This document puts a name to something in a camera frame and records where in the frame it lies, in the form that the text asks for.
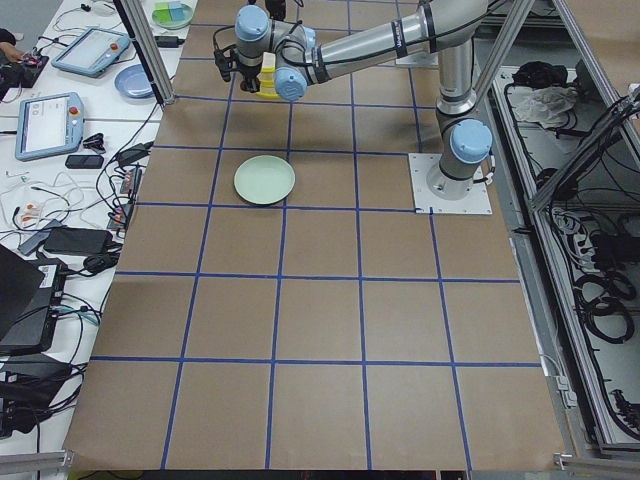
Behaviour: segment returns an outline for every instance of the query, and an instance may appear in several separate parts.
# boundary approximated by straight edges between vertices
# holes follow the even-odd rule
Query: robotic arm
[[[275,54],[276,92],[293,102],[304,96],[310,85],[419,51],[438,53],[437,108],[445,153],[440,171],[430,174],[430,181],[437,184],[432,186],[434,193],[453,200],[464,196],[492,143],[486,126],[466,118],[476,104],[471,37],[487,12],[488,1],[420,3],[412,15],[323,45],[316,45],[315,31],[301,22],[272,20],[261,8],[247,5],[236,18],[236,44],[220,50],[214,39],[214,56],[225,81],[230,81],[230,73],[237,71],[244,79],[241,88],[255,93],[260,89],[258,74],[263,54]]]

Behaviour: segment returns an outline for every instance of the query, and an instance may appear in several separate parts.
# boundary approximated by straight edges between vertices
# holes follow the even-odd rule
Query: blue plate
[[[151,84],[142,65],[133,65],[121,71],[115,79],[118,91],[126,97],[145,98],[153,95]]]

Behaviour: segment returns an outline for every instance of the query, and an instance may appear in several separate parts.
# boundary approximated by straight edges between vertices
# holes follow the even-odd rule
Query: laptop
[[[24,260],[0,245],[0,355],[38,353],[51,346],[64,267],[57,258]]]

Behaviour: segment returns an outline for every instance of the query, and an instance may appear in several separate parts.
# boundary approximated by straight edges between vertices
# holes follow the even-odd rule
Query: gray floor
[[[17,47],[31,50],[61,3],[62,0],[1,0],[0,28],[24,34]]]

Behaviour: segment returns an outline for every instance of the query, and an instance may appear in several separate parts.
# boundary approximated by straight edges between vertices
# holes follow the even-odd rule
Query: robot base
[[[427,174],[431,167],[440,161],[439,153],[410,153],[409,168],[413,203],[416,213],[491,215],[491,203],[484,183],[473,184],[469,194],[461,200],[445,200],[434,194],[427,185]],[[474,178],[482,178],[480,168]]]

